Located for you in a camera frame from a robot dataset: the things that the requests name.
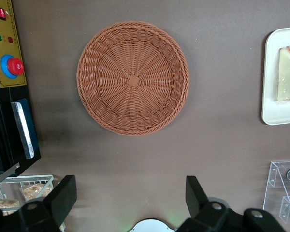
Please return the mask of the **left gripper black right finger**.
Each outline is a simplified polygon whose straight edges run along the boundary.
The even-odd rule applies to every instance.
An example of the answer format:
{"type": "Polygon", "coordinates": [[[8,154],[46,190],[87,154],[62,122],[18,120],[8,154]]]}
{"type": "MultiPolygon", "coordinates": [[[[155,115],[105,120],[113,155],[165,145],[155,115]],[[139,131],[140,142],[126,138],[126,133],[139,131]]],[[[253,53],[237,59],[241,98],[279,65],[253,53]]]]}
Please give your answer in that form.
{"type": "Polygon", "coordinates": [[[224,203],[211,201],[195,176],[186,177],[186,205],[190,218],[179,232],[243,232],[243,216],[224,203]]]}

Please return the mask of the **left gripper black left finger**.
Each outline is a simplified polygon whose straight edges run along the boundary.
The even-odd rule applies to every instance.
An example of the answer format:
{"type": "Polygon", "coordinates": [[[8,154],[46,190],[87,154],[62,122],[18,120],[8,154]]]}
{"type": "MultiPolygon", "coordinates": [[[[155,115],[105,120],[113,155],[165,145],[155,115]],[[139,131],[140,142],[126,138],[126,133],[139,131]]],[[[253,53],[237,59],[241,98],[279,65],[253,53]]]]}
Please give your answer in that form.
{"type": "Polygon", "coordinates": [[[22,232],[59,232],[77,200],[76,177],[65,176],[43,199],[29,201],[17,214],[22,232]]]}

